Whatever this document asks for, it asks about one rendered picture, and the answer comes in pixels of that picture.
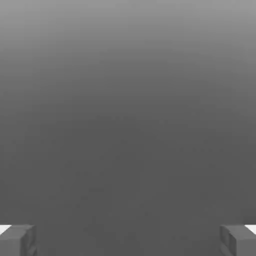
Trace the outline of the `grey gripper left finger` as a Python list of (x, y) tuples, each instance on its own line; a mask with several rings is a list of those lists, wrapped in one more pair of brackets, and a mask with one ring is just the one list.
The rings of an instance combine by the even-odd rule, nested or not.
[(0, 224), (0, 256), (38, 256), (36, 226)]

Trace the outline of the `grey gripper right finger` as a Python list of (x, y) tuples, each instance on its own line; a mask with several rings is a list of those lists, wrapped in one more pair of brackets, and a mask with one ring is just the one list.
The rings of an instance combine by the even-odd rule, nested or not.
[(221, 225), (222, 256), (256, 256), (256, 224)]

